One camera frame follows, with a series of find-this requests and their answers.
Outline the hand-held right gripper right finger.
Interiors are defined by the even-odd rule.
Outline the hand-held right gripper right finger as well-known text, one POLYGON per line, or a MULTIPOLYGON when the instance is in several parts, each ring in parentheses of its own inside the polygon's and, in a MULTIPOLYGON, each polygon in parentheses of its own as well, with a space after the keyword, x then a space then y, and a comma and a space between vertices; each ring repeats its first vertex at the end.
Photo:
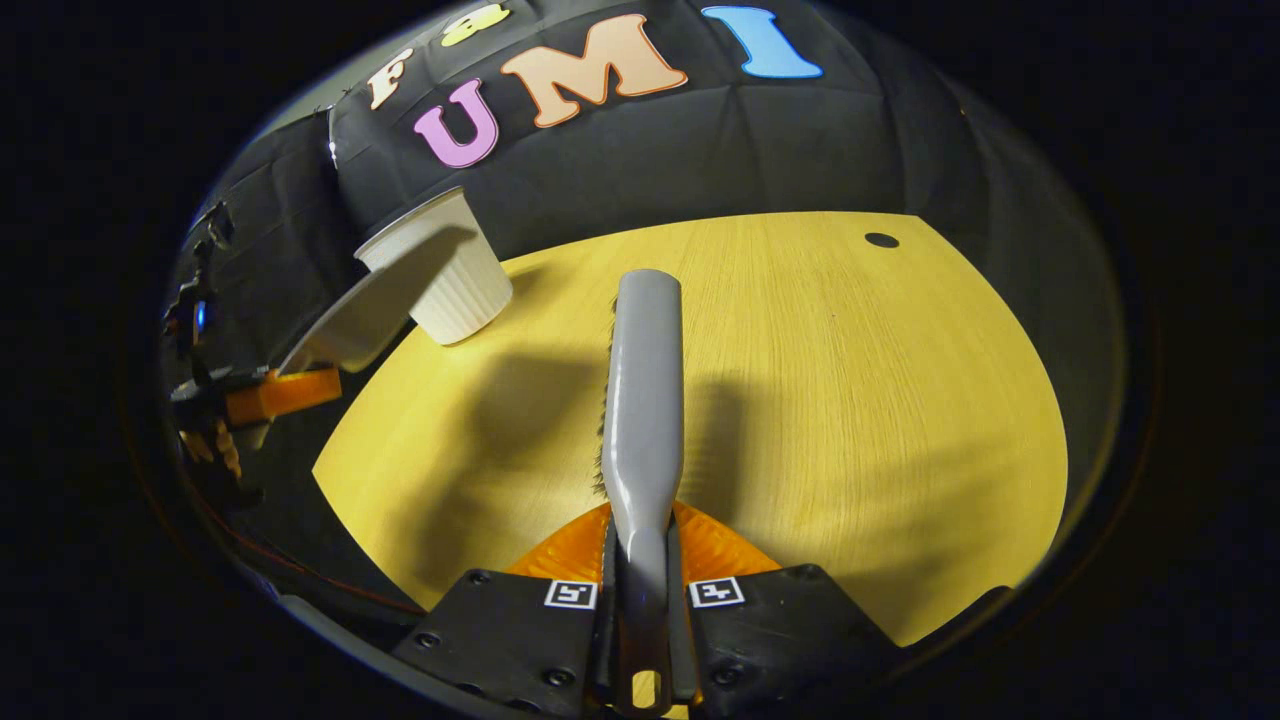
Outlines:
POLYGON ((836 687, 860 693, 901 650, 819 565, 783 568, 722 521, 675 505, 694 717, 746 717, 836 687))

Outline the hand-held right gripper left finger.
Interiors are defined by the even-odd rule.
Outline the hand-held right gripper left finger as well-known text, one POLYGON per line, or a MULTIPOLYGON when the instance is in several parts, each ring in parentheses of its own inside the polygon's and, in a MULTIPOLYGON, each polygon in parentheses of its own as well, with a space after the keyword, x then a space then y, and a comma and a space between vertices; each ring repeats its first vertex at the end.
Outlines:
POLYGON ((502 708, 585 717, 612 610, 603 582, 609 524, 602 503, 506 571, 466 570, 393 656, 502 708))

